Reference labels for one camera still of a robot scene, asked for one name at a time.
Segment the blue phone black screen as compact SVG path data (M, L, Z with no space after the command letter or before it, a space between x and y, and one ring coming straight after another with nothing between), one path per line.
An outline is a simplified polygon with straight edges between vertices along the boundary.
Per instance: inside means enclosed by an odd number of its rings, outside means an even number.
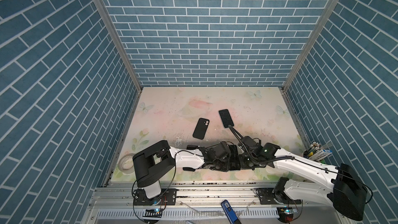
M220 116L222 125L225 129L227 129L229 127L234 127L234 122L232 120L232 117L231 117L228 109L220 110L219 116Z

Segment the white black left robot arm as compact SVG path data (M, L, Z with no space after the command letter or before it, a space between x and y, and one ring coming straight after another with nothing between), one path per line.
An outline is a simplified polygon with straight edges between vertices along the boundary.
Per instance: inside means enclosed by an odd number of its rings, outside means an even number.
M162 140L135 154L132 161L136 185L151 200L162 195L160 179L173 168L220 172L241 169L237 146L226 142L209 147L188 145L186 149L179 149Z

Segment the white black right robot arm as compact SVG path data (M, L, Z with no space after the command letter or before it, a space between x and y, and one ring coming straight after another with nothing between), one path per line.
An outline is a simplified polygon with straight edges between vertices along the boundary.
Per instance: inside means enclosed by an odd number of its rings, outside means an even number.
M272 191L277 202L316 202L332 206L352 220L363 220L365 205L371 200L367 196L373 193L349 165L336 167L311 161L272 143L261 145L248 136L237 139L244 152L242 166L252 163L254 167L272 167L306 179L299 182L281 177Z

